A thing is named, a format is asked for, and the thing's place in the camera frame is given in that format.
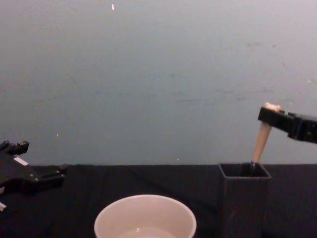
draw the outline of bowl rim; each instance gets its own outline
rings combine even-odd
[[[101,237],[101,234],[99,233],[98,231],[98,228],[97,228],[97,225],[98,225],[98,222],[99,220],[101,219],[102,215],[111,207],[113,206],[116,206],[118,205],[119,203],[122,203],[122,202],[125,202],[127,200],[131,200],[131,199],[136,199],[136,198],[140,198],[140,197],[155,197],[155,198],[160,198],[160,199],[164,199],[164,200],[168,200],[168,201],[171,201],[173,203],[176,203],[178,205],[180,205],[183,209],[185,209],[189,216],[191,217],[191,220],[192,220],[192,230],[189,234],[189,238],[192,238],[194,237],[194,234],[196,232],[196,229],[197,229],[197,221],[196,221],[196,218],[195,218],[195,215],[194,213],[192,212],[192,210],[190,210],[184,203],[176,200],[176,199],[173,199],[173,198],[170,198],[170,197],[166,197],[166,196],[161,196],[161,195],[154,195],[154,194],[141,194],[141,195],[133,195],[133,196],[129,196],[129,197],[125,197],[125,198],[122,198],[122,199],[119,199],[117,201],[114,201],[113,203],[109,204],[108,206],[106,206],[99,214],[98,216],[96,217],[96,220],[95,220],[95,224],[94,224],[94,230],[95,230],[95,235],[97,238],[100,238]]]

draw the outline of water in bowl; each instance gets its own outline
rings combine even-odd
[[[119,235],[117,238],[176,238],[172,234],[151,227],[137,228]]]

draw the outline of black container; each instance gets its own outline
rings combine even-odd
[[[261,237],[268,182],[271,175],[261,165],[219,164],[219,238]]]

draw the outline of black tablecloth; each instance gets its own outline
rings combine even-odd
[[[317,237],[317,165],[266,165],[272,175],[263,237]],[[49,167],[36,167],[43,171]],[[198,238],[217,226],[216,165],[70,166],[61,188],[35,197],[1,197],[0,238],[93,238],[94,221],[108,204],[136,194],[185,203],[197,219]]]

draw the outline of white bowl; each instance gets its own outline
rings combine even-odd
[[[158,195],[118,200],[97,216],[97,238],[193,238],[196,219],[183,203]]]

